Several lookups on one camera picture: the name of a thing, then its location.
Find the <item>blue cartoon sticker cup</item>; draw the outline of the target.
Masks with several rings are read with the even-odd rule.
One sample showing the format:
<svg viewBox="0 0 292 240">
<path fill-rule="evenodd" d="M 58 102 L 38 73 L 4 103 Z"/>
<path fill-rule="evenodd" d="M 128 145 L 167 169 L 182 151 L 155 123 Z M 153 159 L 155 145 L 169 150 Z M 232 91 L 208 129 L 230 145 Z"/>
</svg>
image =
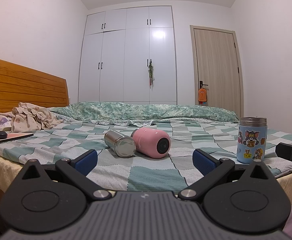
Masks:
<svg viewBox="0 0 292 240">
<path fill-rule="evenodd" d="M 237 160 L 250 164 L 263 160 L 267 142 L 267 119 L 261 117 L 242 117 L 238 127 Z"/>
</svg>

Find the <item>pink thermos cup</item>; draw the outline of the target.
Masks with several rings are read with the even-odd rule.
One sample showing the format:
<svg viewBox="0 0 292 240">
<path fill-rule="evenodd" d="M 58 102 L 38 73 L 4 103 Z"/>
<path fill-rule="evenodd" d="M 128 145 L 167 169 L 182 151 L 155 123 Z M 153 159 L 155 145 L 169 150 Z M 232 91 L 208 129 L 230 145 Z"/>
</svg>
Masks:
<svg viewBox="0 0 292 240">
<path fill-rule="evenodd" d="M 170 136 L 159 129 L 141 127 L 133 131 L 131 137 L 138 152 L 154 159 L 164 158 L 171 147 Z"/>
</svg>

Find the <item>small stainless steel cup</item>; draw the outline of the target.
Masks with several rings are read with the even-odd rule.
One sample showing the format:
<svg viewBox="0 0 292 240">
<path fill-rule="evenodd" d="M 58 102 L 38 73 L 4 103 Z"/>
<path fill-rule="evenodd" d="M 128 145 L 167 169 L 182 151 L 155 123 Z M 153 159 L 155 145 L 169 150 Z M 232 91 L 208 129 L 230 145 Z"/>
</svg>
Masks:
<svg viewBox="0 0 292 240">
<path fill-rule="evenodd" d="M 104 141 L 121 158 L 130 158 L 136 151 L 134 140 L 117 131 L 107 131 L 104 135 Z"/>
</svg>

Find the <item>pink flat tablet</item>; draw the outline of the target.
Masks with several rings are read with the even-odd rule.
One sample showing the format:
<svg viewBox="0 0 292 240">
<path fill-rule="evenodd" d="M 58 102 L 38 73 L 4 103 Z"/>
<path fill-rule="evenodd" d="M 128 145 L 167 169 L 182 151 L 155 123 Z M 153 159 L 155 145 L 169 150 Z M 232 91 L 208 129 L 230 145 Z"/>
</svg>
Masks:
<svg viewBox="0 0 292 240">
<path fill-rule="evenodd" d="M 6 138 L 0 139 L 0 143 L 32 137 L 33 135 L 34 135 L 33 133 L 8 133 Z"/>
</svg>

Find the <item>small black round object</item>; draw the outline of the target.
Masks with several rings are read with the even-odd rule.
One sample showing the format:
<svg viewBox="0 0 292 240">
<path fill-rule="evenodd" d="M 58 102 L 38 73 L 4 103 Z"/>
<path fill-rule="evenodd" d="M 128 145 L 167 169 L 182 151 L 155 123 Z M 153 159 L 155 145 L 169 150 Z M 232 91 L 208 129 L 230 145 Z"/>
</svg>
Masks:
<svg viewBox="0 0 292 240">
<path fill-rule="evenodd" d="M 6 139 L 7 133 L 5 131 L 0 131 L 0 140 Z"/>
</svg>

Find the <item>crumpled beige patterned clothes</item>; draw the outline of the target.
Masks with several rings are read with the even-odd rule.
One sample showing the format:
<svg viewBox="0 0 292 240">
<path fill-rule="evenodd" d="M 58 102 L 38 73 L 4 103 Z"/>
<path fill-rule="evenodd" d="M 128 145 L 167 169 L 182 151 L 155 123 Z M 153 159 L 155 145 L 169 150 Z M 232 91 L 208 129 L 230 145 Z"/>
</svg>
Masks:
<svg viewBox="0 0 292 240">
<path fill-rule="evenodd" d="M 20 102 L 10 112 L 0 115 L 11 118 L 11 132 L 28 132 L 51 129 L 61 121 L 47 108 Z"/>
</svg>

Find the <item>green floral quilt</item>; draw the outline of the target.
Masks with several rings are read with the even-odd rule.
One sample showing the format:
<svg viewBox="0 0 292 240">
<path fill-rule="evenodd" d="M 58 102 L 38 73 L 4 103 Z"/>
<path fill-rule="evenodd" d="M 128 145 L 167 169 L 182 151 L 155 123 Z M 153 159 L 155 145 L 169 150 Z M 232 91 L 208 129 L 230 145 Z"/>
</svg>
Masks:
<svg viewBox="0 0 292 240">
<path fill-rule="evenodd" d="M 236 113 L 223 108 L 197 105 L 134 105 L 121 102 L 79 102 L 48 109 L 58 119 L 100 125 L 152 125 L 158 121 L 239 123 Z"/>
</svg>

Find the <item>orange hanging door ornament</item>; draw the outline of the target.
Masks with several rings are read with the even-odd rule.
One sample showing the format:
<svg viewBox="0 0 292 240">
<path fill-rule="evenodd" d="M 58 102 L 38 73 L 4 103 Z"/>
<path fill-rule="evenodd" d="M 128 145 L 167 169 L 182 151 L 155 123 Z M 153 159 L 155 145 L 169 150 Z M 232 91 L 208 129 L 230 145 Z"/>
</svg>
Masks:
<svg viewBox="0 0 292 240">
<path fill-rule="evenodd" d="M 207 102 L 207 90 L 205 88 L 200 88 L 198 90 L 198 102 L 200 104 Z"/>
</svg>

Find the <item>wooden headboard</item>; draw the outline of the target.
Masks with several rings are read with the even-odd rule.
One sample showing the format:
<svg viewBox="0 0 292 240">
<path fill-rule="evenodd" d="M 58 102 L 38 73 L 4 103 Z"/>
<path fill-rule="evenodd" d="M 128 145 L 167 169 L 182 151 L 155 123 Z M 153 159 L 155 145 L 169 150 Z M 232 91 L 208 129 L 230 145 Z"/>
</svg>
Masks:
<svg viewBox="0 0 292 240">
<path fill-rule="evenodd" d="M 0 60 L 0 113 L 20 102 L 42 107 L 69 105 L 67 81 L 61 77 Z"/>
</svg>

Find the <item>beige wooden door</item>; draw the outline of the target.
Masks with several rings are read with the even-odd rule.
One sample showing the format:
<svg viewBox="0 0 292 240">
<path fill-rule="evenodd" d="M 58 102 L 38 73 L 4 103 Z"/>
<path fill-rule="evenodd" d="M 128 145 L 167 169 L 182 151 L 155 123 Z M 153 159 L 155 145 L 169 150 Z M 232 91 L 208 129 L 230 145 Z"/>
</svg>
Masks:
<svg viewBox="0 0 292 240">
<path fill-rule="evenodd" d="M 192 40 L 195 104 L 198 102 L 199 81 L 207 90 L 203 106 L 234 111 L 244 115 L 244 91 L 241 58 L 233 30 L 190 26 Z"/>
</svg>

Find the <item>green hanging wardrobe ornament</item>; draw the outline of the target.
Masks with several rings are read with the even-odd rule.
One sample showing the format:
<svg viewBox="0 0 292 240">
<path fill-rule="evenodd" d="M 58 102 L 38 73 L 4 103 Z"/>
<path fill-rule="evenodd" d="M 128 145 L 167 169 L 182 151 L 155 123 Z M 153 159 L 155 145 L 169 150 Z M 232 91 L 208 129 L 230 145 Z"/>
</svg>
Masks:
<svg viewBox="0 0 292 240">
<path fill-rule="evenodd" d="M 149 85 L 150 87 L 152 87 L 153 82 L 154 82 L 154 67 L 153 67 L 152 59 L 149 60 L 148 73 L 149 73 Z"/>
</svg>

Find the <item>white wardrobe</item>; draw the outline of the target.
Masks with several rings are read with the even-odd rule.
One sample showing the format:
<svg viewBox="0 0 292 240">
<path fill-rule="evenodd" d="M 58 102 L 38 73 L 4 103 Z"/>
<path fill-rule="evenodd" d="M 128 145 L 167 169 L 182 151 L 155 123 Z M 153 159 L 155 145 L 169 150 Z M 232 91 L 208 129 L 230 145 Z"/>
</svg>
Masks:
<svg viewBox="0 0 292 240">
<path fill-rule="evenodd" d="M 149 85 L 148 64 L 154 67 Z M 78 100 L 176 104 L 172 8 L 134 7 L 87 16 Z"/>
</svg>

